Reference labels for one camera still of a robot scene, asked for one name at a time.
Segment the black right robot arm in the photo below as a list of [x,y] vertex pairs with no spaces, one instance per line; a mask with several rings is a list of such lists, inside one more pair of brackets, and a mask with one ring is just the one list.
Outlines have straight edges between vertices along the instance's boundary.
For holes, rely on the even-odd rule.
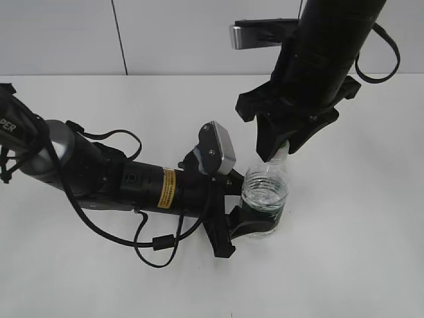
[[270,79],[239,95],[236,111],[257,122],[256,153],[268,162],[288,141],[297,152],[334,123],[360,84],[348,75],[385,1],[308,1],[286,36]]

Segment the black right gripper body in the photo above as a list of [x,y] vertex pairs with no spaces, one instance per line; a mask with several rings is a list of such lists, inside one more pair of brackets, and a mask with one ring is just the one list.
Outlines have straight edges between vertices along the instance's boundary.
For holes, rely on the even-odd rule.
[[324,105],[314,101],[297,102],[284,96],[279,96],[275,87],[266,82],[252,91],[238,96],[236,112],[244,122],[253,121],[257,115],[267,115],[271,119],[280,119],[284,115],[293,117],[318,118],[330,113],[343,99],[352,99],[356,96],[361,84],[353,77],[347,76],[335,97]]

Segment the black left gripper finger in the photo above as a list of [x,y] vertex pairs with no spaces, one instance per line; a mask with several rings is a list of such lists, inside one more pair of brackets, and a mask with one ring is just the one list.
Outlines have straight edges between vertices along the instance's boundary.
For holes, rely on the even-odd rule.
[[226,215],[230,239],[236,239],[254,233],[271,233],[277,228],[281,215],[281,209],[262,212],[249,206],[243,209],[236,205],[233,210]]
[[235,169],[232,169],[225,176],[225,180],[223,182],[225,195],[241,196],[243,182],[244,176],[238,173]]

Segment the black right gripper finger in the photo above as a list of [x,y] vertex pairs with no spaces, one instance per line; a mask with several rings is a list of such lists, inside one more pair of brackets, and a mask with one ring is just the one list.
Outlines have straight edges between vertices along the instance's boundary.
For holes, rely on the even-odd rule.
[[273,121],[266,115],[257,115],[256,152],[263,162],[269,162],[285,143],[289,142],[289,154],[298,150],[295,135],[298,128],[287,121]]
[[308,121],[289,137],[289,154],[296,153],[314,134],[334,122],[335,119],[331,117],[319,117],[315,121]]

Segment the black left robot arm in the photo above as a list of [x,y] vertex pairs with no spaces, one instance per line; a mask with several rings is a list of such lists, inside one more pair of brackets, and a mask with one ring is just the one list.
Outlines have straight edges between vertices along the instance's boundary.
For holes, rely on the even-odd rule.
[[139,251],[176,248],[191,235],[175,234],[149,242],[105,232],[87,210],[134,211],[195,219],[218,258],[235,251],[233,239],[274,229],[278,218],[247,203],[225,211],[227,196],[240,196],[244,178],[235,169],[228,132],[211,121],[200,129],[194,149],[177,169],[137,162],[135,156],[104,145],[107,134],[90,134],[72,121],[45,120],[16,98],[12,84],[1,84],[1,180],[22,173],[62,190],[81,220],[99,236]]

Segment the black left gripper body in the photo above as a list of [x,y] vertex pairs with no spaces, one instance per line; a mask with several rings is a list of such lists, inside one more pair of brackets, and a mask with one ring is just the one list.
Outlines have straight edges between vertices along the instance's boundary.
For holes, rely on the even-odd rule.
[[225,176],[207,174],[201,165],[198,149],[193,149],[178,164],[184,173],[197,181],[205,189],[205,200],[196,222],[185,232],[178,235],[178,240],[184,240],[192,235],[199,227],[205,229],[207,238],[217,258],[230,258],[236,247],[232,244],[225,213]]

